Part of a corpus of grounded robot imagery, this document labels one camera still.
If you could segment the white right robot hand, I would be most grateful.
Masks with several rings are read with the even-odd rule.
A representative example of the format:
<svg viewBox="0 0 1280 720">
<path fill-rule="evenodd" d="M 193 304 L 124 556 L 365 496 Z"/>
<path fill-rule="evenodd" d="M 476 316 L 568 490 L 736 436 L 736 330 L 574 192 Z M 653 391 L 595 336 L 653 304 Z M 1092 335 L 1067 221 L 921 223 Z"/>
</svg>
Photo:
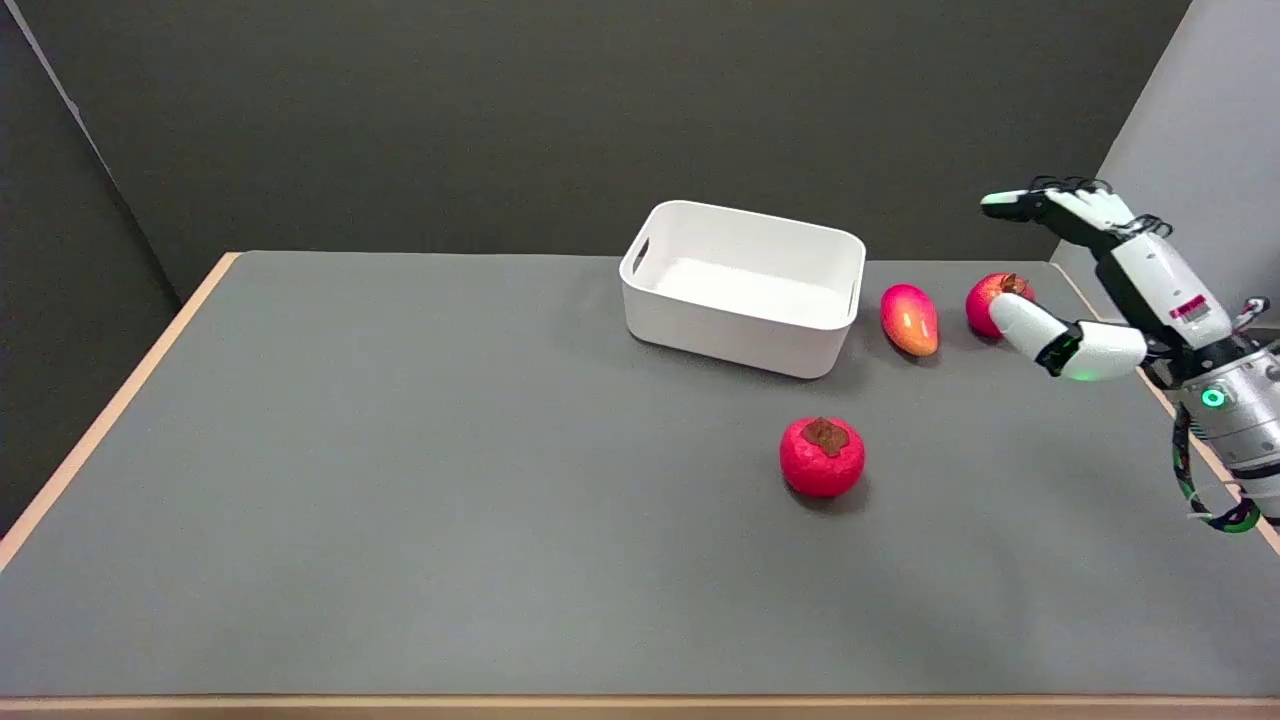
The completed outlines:
<svg viewBox="0 0 1280 720">
<path fill-rule="evenodd" d="M 1004 340 L 1052 377 L 1107 380 L 1164 363 L 1162 384 L 1178 387 L 1258 348 L 1166 241 L 1170 224 L 1134 213 L 1101 179 L 1038 176 L 1024 190 L 986 195 L 980 210 L 998 220 L 1043 225 L 1088 250 L 1125 320 L 1069 322 L 1021 295 L 996 296 L 989 316 Z"/>
</svg>

